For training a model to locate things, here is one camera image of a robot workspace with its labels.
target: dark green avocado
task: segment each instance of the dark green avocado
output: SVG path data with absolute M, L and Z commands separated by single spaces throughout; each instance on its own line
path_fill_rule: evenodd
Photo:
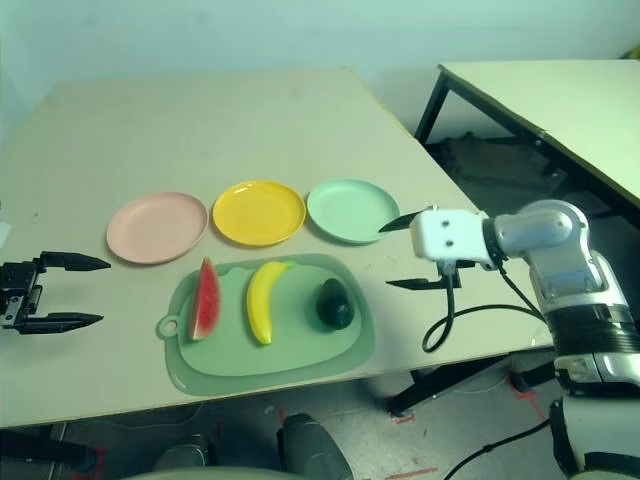
M 320 288 L 316 311 L 320 320 L 336 330 L 347 328 L 353 321 L 354 309 L 349 292 L 335 278 L 330 278 Z

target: floor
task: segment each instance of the floor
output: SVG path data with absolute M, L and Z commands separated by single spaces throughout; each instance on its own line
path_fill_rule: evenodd
M 558 187 L 564 180 L 562 173 L 543 176 L 544 159 L 509 142 L 484 142 L 467 136 L 434 146 L 431 152 L 472 200 L 492 215 L 553 196 L 560 192 Z M 603 208 L 579 188 L 567 191 L 566 195 L 582 208 Z M 637 318 L 640 285 L 628 266 L 628 258 L 640 247 L 640 234 L 615 217 L 592 222 L 592 231 L 593 245 L 610 259 Z M 521 354 L 514 358 L 513 368 L 532 368 L 548 359 L 548 354 Z M 409 373 L 399 372 L 72 422 L 67 425 L 65 440 L 103 449 L 105 462 L 93 480 L 119 479 L 148 471 L 164 448 L 196 432 L 213 440 L 223 465 L 278 469 L 276 431 L 286 415 L 307 412 L 325 426 L 342 448 L 357 479 L 439 479 L 481 446 L 539 423 L 550 403 L 562 395 L 555 382 L 540 386 L 532 395 L 517 394 L 506 381 L 506 370 L 494 369 L 454 393 L 415 407 L 404 418 L 391 417 L 384 409 L 385 399 L 410 384 Z M 0 478 L 83 478 L 63 467 L 55 468 L 49 476 L 50 470 L 50 465 L 4 460 L 0 463 Z M 553 459 L 551 434 L 545 429 L 476 459 L 455 478 L 565 477 Z

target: white table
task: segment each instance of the white table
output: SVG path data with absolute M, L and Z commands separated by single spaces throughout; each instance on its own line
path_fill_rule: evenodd
M 184 191 L 207 205 L 228 186 L 267 178 L 305 195 L 333 177 L 374 182 L 403 212 L 433 203 L 474 205 L 348 69 L 274 71 L 63 83 L 7 142 L 2 216 L 12 225 L 2 261 L 42 250 L 110 261 L 88 273 L 42 275 L 39 313 L 104 315 L 58 335 L 0 331 L 0 426 L 58 422 L 200 402 L 171 383 L 154 331 L 183 276 L 209 255 L 222 263 L 294 253 L 341 259 L 370 304 L 375 351 L 360 367 L 314 382 L 446 364 L 547 345 L 533 317 L 482 312 L 457 321 L 446 345 L 425 354 L 426 328 L 445 315 L 442 292 L 410 292 L 385 280 L 436 277 L 413 256 L 408 232 L 375 244 L 332 243 L 304 227 L 269 248 L 247 249 L 213 231 L 183 257 L 158 266 L 118 260 L 104 239 L 111 216 L 152 192 Z M 508 270 L 528 295 L 523 262 Z M 459 308 L 516 303 L 497 273 L 461 272 Z
M 640 62 L 472 62 L 440 69 L 415 135 L 423 145 L 451 90 L 640 228 Z

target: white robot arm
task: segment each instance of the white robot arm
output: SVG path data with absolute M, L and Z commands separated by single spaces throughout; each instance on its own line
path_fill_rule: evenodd
M 584 214 L 542 200 L 493 219 L 433 207 L 411 219 L 416 255 L 445 275 L 460 260 L 528 263 L 568 392 L 551 407 L 556 460 L 571 478 L 640 478 L 640 334 L 611 266 L 589 248 Z

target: banana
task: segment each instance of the banana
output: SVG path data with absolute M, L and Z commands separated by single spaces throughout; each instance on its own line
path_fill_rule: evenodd
M 256 339 L 264 344 L 271 343 L 271 290 L 280 276 L 292 262 L 271 261 L 256 270 L 247 290 L 247 312 L 249 325 Z

